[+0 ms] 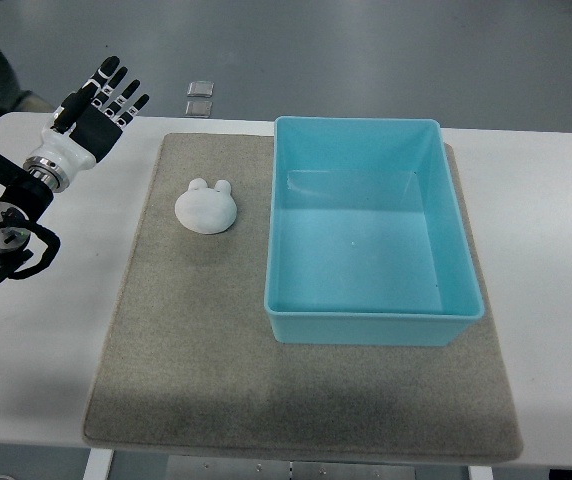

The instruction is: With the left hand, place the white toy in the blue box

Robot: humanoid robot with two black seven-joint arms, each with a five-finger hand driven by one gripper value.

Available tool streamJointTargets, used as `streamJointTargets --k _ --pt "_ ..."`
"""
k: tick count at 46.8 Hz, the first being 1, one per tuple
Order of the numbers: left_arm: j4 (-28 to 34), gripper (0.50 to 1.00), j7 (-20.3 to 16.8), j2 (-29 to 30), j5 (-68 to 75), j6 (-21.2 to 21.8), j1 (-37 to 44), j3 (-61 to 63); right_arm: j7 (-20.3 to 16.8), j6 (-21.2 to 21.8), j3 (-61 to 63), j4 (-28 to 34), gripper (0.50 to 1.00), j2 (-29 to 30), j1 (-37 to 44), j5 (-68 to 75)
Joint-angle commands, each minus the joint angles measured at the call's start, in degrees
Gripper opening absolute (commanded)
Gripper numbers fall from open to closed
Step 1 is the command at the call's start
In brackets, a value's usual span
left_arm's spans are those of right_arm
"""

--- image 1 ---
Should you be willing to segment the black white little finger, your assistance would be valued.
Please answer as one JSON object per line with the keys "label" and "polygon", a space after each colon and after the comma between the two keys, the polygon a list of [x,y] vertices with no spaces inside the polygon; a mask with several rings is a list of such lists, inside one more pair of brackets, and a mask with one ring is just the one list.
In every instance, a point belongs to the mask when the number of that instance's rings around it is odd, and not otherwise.
{"label": "black white little finger", "polygon": [[138,100],[136,100],[130,107],[128,107],[123,113],[117,118],[118,126],[127,126],[132,122],[132,120],[138,115],[140,110],[148,103],[149,95],[144,94]]}

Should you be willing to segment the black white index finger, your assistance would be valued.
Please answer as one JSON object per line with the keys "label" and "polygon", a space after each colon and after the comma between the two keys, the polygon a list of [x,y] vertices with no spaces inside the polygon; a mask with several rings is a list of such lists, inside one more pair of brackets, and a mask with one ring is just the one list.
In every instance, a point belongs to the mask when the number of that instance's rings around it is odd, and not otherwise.
{"label": "black white index finger", "polygon": [[114,88],[109,85],[117,68],[119,66],[119,58],[110,56],[106,58],[95,73],[85,82],[81,88],[81,92],[88,100],[93,100],[98,95],[109,97]]}

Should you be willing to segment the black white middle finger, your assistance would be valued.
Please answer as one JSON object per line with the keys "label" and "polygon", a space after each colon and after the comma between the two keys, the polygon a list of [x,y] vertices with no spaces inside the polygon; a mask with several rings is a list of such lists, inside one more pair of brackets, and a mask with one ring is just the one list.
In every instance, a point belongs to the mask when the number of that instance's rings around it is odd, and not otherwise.
{"label": "black white middle finger", "polygon": [[125,103],[125,99],[122,95],[116,97],[110,104],[107,101],[111,98],[111,95],[115,92],[116,87],[122,82],[128,69],[126,67],[119,67],[113,69],[110,66],[100,66],[96,72],[96,75],[100,80],[103,80],[101,88],[98,90],[97,95],[92,100],[92,105],[97,108],[104,110],[119,110]]}

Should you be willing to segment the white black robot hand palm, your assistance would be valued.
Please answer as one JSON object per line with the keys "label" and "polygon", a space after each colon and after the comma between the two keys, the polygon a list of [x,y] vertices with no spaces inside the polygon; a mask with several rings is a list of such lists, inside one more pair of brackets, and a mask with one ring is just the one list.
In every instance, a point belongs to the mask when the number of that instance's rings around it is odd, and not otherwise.
{"label": "white black robot hand palm", "polygon": [[96,166],[112,150],[123,129],[94,106],[88,107],[65,133],[49,120],[41,144],[23,163],[23,169],[52,192],[66,190],[78,173]]}

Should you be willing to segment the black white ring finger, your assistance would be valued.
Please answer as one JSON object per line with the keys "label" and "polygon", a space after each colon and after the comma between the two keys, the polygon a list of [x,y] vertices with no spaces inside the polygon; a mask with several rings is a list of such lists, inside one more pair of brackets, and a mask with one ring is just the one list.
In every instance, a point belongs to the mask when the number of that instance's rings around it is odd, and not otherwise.
{"label": "black white ring finger", "polygon": [[113,118],[119,113],[139,86],[140,81],[138,79],[133,80],[105,109],[105,115],[108,118]]}

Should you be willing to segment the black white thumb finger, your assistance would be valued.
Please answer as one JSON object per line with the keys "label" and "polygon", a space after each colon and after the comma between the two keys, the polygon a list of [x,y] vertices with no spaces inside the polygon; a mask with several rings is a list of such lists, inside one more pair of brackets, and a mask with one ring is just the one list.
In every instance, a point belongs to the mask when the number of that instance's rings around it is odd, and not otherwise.
{"label": "black white thumb finger", "polygon": [[67,132],[92,101],[92,88],[83,87],[70,94],[62,103],[62,110],[53,122],[56,132]]}

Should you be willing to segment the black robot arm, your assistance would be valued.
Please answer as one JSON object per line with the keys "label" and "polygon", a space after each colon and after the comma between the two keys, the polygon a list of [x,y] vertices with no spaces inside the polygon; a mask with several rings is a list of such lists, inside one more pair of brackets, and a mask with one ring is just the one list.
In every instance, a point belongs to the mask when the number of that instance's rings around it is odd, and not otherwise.
{"label": "black robot arm", "polygon": [[149,100],[135,95],[139,80],[122,83],[127,73],[118,57],[106,58],[55,110],[22,165],[0,154],[0,284],[37,275],[55,259],[61,241],[40,217],[78,173],[107,156]]}

